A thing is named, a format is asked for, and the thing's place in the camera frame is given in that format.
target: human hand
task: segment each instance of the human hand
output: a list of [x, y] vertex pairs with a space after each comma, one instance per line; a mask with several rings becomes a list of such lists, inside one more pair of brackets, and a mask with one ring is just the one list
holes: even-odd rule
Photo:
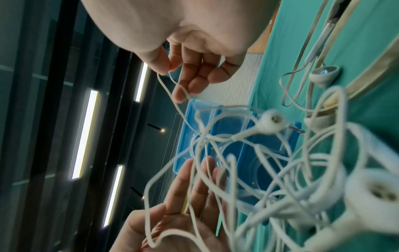
[[[212, 180], [216, 183], [216, 177], [220, 171], [214, 168], [213, 158], [208, 158], [209, 168], [212, 173]], [[173, 181], [165, 202], [150, 210], [150, 222], [153, 239], [157, 239], [162, 231], [171, 228], [180, 229], [195, 235], [192, 219], [189, 212], [181, 213], [188, 186], [190, 184], [190, 172], [193, 160], [187, 160]], [[203, 160], [201, 169], [207, 174], [206, 161]], [[221, 180], [221, 187], [224, 188], [226, 178]], [[219, 218], [219, 208], [213, 193], [208, 195], [208, 187], [200, 179], [197, 179], [191, 194], [191, 205], [197, 217], [198, 231], [204, 240], [209, 251], [227, 252], [228, 241], [223, 228], [216, 237], [216, 228]], [[112, 252], [196, 252], [200, 251], [194, 242], [180, 236], [168, 236], [162, 239], [162, 243], [157, 248], [150, 248], [144, 234], [144, 211], [133, 211], [122, 227], [114, 245]]]
[[[279, 0], [82, 0], [99, 29], [165, 75], [180, 65], [190, 94], [228, 80], [265, 30]], [[170, 43], [169, 57], [162, 43]], [[219, 66], [221, 56], [225, 62]], [[181, 88], [173, 91], [181, 103]]]

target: earbud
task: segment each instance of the earbud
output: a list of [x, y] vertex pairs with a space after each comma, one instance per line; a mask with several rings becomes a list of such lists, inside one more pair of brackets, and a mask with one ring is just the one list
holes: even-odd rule
[[[341, 166], [337, 171], [334, 184], [328, 189], [327, 195], [319, 202], [312, 202], [312, 197], [310, 196], [310, 200], [305, 202], [306, 208], [314, 214], [331, 208], [342, 197], [346, 178], [345, 167]], [[307, 232], [315, 226], [314, 220], [303, 212], [298, 212], [295, 218], [288, 219], [288, 223], [298, 232]]]
[[312, 122], [312, 125], [310, 125], [310, 117], [305, 117], [303, 119], [303, 123], [314, 132], [317, 132], [331, 125], [334, 125], [335, 114], [331, 113], [328, 115], [316, 116]]
[[256, 134], [273, 135], [282, 131], [286, 126], [287, 122], [284, 114], [276, 109], [269, 109], [262, 114], [253, 127], [233, 135], [232, 140], [239, 141]]
[[346, 211], [305, 242], [305, 251], [329, 251], [353, 236], [374, 231], [399, 235], [399, 178], [383, 169], [353, 172], [345, 186]]
[[314, 69], [309, 74], [309, 79], [314, 84], [322, 88], [328, 88], [340, 74], [341, 68], [338, 66], [323, 66]]

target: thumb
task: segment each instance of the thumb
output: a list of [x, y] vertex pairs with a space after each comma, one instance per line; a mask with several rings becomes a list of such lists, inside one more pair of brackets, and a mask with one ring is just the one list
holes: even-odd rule
[[169, 71], [170, 61], [163, 46], [152, 51], [138, 52], [136, 54], [155, 72], [166, 75]]
[[[165, 204], [154, 206], [150, 209], [151, 229], [162, 220], [166, 213]], [[144, 210], [135, 210], [126, 219], [110, 252], [137, 252], [145, 238]]]

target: green tablecloth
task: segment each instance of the green tablecloth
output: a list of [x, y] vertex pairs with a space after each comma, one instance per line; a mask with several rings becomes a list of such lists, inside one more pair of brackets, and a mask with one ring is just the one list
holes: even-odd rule
[[[304, 112], [294, 106], [287, 108], [281, 106], [283, 90], [278, 85], [278, 80], [281, 75], [292, 70], [321, 2], [322, 0], [282, 1], [252, 90], [250, 106], [263, 109], [277, 108], [284, 112], [289, 120], [303, 121]], [[332, 3], [333, 0], [326, 7], [305, 56], [321, 33]], [[361, 1], [325, 60], [327, 65], [337, 65], [343, 69], [335, 84], [345, 86], [350, 83], [385, 50], [398, 33], [399, 0]], [[295, 76], [290, 88], [291, 94], [296, 92], [301, 77], [302, 73]], [[298, 99], [303, 106], [306, 87], [307, 84]], [[313, 95], [314, 104], [321, 93], [322, 90], [316, 87]], [[388, 76], [377, 88], [351, 102], [348, 120], [366, 126], [394, 150], [399, 151], [399, 70]], [[318, 151], [328, 151], [329, 147], [330, 143], [326, 141], [319, 146]], [[357, 142], [351, 137], [348, 139], [346, 153], [344, 164], [350, 170], [357, 158]], [[329, 211], [329, 215], [335, 219], [343, 210], [344, 205], [341, 202]], [[245, 218], [241, 215], [239, 223]], [[293, 230], [289, 230], [289, 234], [299, 244], [303, 244], [309, 236]], [[253, 251], [262, 251], [267, 240], [266, 228], [259, 226]], [[397, 251], [398, 248], [398, 237], [370, 232], [351, 239], [334, 251], [385, 252]]]

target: plastic organizer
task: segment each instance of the plastic organizer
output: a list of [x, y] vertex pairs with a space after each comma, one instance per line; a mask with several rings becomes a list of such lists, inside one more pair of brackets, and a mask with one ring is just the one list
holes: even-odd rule
[[[236, 108], [228, 108], [221, 109], [222, 105], [213, 104], [210, 102], [192, 99], [186, 110], [185, 118], [188, 123], [192, 126], [194, 130], [199, 131], [198, 124], [195, 122], [194, 116], [197, 110], [212, 108], [211, 110], [201, 111], [200, 117], [206, 126], [209, 122], [211, 122], [216, 116], [226, 113], [229, 111], [243, 111], [242, 109]], [[212, 126], [210, 134], [219, 135], [219, 134], [236, 134], [241, 131], [244, 131], [254, 125], [254, 122], [251, 121], [248, 117], [245, 116], [234, 116], [234, 117], [225, 117], [219, 120]], [[300, 122], [295, 123], [295, 127], [301, 128], [302, 124]], [[282, 132], [284, 136], [287, 137], [289, 145], [292, 150], [295, 149], [299, 133], [293, 131], [291, 129], [287, 129], [285, 132]], [[198, 138], [198, 134], [195, 133], [190, 127], [188, 127], [185, 123], [182, 126], [180, 132], [180, 138], [177, 145], [176, 155], [187, 149], [190, 144]], [[282, 148], [281, 141], [274, 135], [266, 136], [266, 135], [253, 135], [247, 138], [247, 140], [251, 141], [255, 144], [262, 144], [272, 150], [274, 153], [287, 156], [286, 150]], [[224, 157], [227, 157], [228, 154], [233, 154], [237, 158], [237, 175], [238, 177], [244, 181], [246, 184], [251, 186], [254, 189], [262, 189], [266, 190], [268, 185], [271, 183], [272, 178], [262, 167], [259, 162], [254, 149], [242, 142], [230, 142], [230, 143], [218, 143], [219, 149]], [[217, 158], [217, 155], [211, 145], [207, 146], [207, 152], [209, 156], [215, 158], [216, 166], [220, 167], [221, 162]], [[205, 150], [201, 153], [201, 159], [205, 156]], [[173, 165], [173, 172], [176, 174], [180, 170], [180, 167], [183, 163], [191, 158], [190, 152], [186, 153], [181, 158], [177, 159]], [[277, 165], [272, 161], [272, 159], [268, 159], [273, 168], [278, 172]], [[254, 197], [247, 197], [244, 199], [246, 202], [251, 204], [256, 204], [258, 201]]]

